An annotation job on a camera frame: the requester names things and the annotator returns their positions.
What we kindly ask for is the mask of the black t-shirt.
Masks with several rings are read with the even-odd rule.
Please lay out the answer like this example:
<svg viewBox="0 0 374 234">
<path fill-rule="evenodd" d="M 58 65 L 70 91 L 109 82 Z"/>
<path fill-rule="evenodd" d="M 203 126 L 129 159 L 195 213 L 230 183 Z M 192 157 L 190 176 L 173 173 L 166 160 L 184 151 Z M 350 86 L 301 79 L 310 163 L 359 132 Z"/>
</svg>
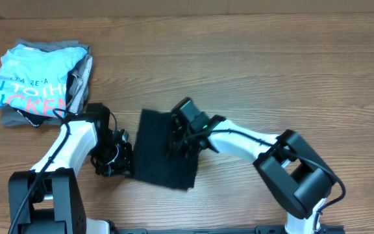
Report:
<svg viewBox="0 0 374 234">
<path fill-rule="evenodd" d="M 138 181 L 179 190 L 194 188 L 198 154 L 169 154 L 171 114 L 141 111 L 133 148 L 133 176 Z"/>
</svg>

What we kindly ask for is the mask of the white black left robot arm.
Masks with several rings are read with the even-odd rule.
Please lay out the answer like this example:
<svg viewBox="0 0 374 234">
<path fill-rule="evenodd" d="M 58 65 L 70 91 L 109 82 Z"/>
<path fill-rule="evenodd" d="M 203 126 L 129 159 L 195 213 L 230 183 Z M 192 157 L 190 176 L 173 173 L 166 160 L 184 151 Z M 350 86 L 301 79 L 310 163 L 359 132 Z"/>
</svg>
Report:
<svg viewBox="0 0 374 234">
<path fill-rule="evenodd" d="M 77 183 L 85 161 L 103 177 L 130 177 L 133 152 L 124 129 L 109 128 L 116 117 L 102 103 L 80 114 L 54 109 L 60 134 L 30 170 L 8 181 L 9 233 L 117 233 L 109 220 L 88 218 Z"/>
</svg>

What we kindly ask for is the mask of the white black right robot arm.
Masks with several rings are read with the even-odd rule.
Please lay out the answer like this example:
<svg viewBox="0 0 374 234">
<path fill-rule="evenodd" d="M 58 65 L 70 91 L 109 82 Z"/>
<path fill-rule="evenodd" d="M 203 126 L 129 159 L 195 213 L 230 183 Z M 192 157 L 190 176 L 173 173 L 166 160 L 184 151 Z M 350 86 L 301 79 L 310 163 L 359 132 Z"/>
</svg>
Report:
<svg viewBox="0 0 374 234">
<path fill-rule="evenodd" d="M 171 110 L 170 156 L 191 159 L 201 151 L 237 156 L 253 164 L 273 197 L 287 212 L 279 233 L 343 233 L 319 221 L 338 178 L 302 136 L 280 135 L 240 127 L 223 116 L 209 118 L 186 97 Z"/>
</svg>

